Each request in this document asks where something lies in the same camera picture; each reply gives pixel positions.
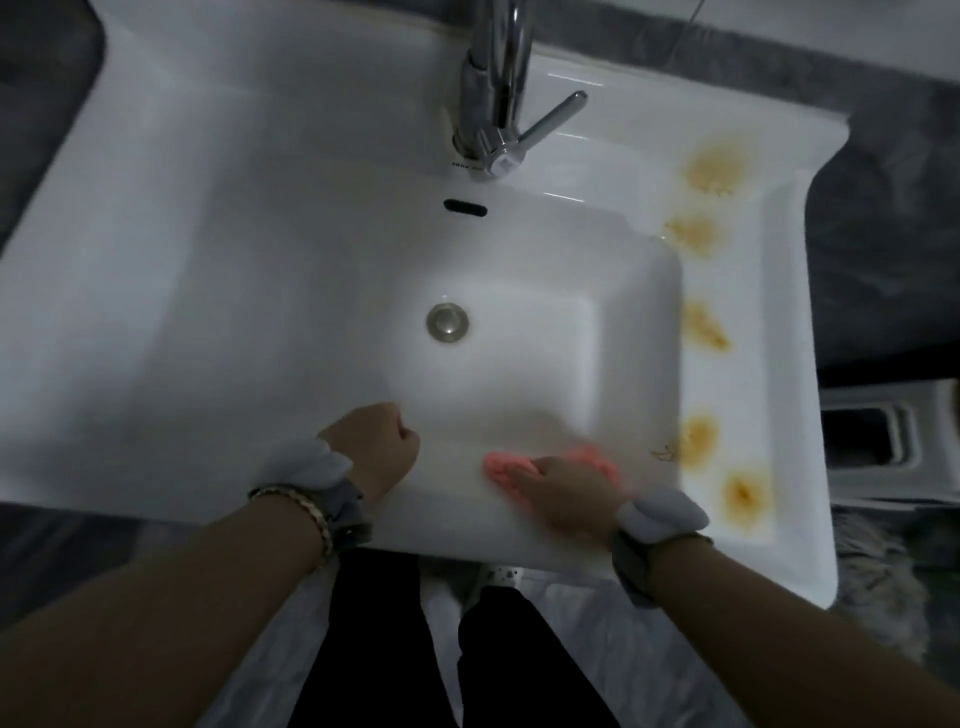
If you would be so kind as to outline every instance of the bracelet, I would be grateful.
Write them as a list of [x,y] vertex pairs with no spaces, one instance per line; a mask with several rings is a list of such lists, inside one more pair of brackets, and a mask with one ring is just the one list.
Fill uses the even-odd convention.
[[333,537],[330,535],[330,529],[326,524],[326,514],[320,507],[308,496],[305,496],[299,490],[289,485],[264,485],[259,488],[254,488],[247,494],[249,500],[256,500],[261,496],[286,496],[294,501],[302,510],[306,511],[306,514],[313,519],[313,523],[317,525],[321,539],[324,542],[324,552],[321,554],[320,564],[317,568],[319,569],[324,566],[333,555]]

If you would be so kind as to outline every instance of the white ceramic sink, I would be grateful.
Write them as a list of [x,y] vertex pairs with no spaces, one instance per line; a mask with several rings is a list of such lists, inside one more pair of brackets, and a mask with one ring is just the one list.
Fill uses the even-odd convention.
[[464,37],[317,0],[93,5],[107,64],[0,263],[0,497],[203,522],[276,442],[392,399],[423,447],[379,546],[609,575],[479,470],[591,441],[832,600],[803,206],[842,123],[536,55],[525,115],[588,108],[483,182],[449,144]]

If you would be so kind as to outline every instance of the drain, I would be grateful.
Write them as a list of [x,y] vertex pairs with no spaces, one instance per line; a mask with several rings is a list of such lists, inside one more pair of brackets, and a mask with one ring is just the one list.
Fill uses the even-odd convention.
[[437,303],[426,315],[426,330],[445,344],[460,341],[469,328],[467,312],[456,303]]

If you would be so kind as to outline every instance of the hand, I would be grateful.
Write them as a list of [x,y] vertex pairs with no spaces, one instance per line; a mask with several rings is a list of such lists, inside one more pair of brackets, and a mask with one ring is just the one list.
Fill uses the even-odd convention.
[[590,465],[560,457],[534,460],[540,476],[511,470],[511,482],[529,498],[536,515],[568,536],[586,534],[606,545],[616,531],[616,511],[630,497]]
[[400,408],[393,402],[354,409],[320,437],[353,462],[348,477],[370,505],[410,472],[420,452],[420,436],[403,426]]

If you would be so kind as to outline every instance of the gray wristband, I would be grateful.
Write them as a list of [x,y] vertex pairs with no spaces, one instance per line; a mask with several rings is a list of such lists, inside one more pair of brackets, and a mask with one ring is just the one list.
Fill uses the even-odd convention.
[[647,590],[647,547],[706,528],[710,519],[683,491],[660,485],[620,506],[613,537],[613,569],[637,607],[657,605]]

